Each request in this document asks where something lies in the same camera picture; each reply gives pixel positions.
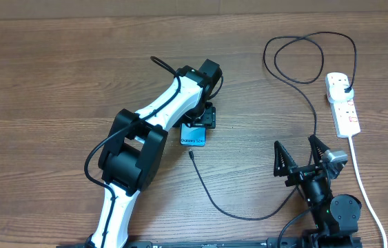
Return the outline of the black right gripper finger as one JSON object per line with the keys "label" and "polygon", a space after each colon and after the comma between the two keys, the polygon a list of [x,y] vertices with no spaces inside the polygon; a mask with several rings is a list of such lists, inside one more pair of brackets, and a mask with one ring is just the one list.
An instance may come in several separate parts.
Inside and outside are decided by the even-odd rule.
{"label": "black right gripper finger", "polygon": [[312,150],[312,156],[315,164],[319,164],[322,160],[323,154],[329,149],[315,134],[312,134],[309,138],[309,144]]}
{"label": "black right gripper finger", "polygon": [[296,162],[279,141],[274,142],[274,155],[274,176],[288,176],[297,168]]}

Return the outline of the Galaxy S24+ smartphone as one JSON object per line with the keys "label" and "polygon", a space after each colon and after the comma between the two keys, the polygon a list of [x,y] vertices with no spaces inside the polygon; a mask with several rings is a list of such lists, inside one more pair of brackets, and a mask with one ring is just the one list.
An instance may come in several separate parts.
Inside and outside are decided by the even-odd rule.
{"label": "Galaxy S24+ smartphone", "polygon": [[186,124],[181,125],[181,145],[203,147],[206,144],[205,127],[188,127]]}

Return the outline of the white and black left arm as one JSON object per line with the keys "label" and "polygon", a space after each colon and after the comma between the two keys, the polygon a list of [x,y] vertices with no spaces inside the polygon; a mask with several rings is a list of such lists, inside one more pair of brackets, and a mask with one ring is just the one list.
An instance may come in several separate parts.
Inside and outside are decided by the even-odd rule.
{"label": "white and black left arm", "polygon": [[101,179],[89,179],[105,196],[98,227],[84,247],[126,245],[135,202],[156,176],[171,128],[180,129],[182,145],[204,146],[206,131],[216,126],[211,99],[223,84],[220,65],[207,59],[197,70],[188,65],[175,70],[155,56],[151,60],[174,77],[171,85],[148,106],[121,110],[108,137],[85,160],[87,174],[92,157],[100,154]]}

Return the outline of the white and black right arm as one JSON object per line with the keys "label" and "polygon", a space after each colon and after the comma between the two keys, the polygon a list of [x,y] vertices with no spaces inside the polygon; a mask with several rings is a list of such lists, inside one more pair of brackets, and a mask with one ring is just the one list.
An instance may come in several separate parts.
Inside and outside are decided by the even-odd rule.
{"label": "white and black right arm", "polygon": [[362,204],[349,194],[334,196],[331,190],[331,182],[346,166],[348,155],[341,149],[330,149],[314,134],[308,140],[314,162],[302,167],[279,141],[274,143],[274,175],[285,176],[286,186],[302,189],[316,226],[315,232],[309,235],[312,246],[351,239],[358,231]]}

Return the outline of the white charger plug adapter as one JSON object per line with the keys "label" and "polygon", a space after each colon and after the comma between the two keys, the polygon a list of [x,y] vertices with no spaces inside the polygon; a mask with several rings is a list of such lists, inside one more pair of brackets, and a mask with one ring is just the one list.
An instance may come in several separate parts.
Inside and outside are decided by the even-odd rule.
{"label": "white charger plug adapter", "polygon": [[330,103],[341,103],[352,100],[354,91],[346,92],[344,85],[329,85],[327,88],[327,99]]}

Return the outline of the white power strip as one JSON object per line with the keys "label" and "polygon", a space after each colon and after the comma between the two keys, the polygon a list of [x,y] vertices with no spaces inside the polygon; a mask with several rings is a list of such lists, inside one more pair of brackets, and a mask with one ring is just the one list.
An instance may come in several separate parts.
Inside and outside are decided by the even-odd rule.
{"label": "white power strip", "polygon": [[[325,84],[326,88],[329,85],[344,85],[346,89],[350,86],[347,75],[340,72],[327,74]],[[329,104],[337,137],[349,138],[360,133],[360,125],[353,99]]]}

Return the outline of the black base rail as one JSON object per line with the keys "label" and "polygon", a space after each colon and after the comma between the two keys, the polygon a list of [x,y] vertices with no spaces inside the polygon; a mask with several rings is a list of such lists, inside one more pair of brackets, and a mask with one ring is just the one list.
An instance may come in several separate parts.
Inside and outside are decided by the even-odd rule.
{"label": "black base rail", "polygon": [[[318,247],[334,247],[334,248],[362,248],[363,244],[360,238],[350,240],[319,240]],[[59,245],[60,248],[84,248],[93,247],[85,243],[75,245]],[[127,242],[126,248],[277,248],[277,238],[268,238],[267,240],[259,241],[230,241],[230,242],[167,242],[167,243],[152,243],[150,241],[135,241]],[[280,241],[281,248],[304,248],[312,247],[309,243],[302,241],[300,238],[282,238]]]}

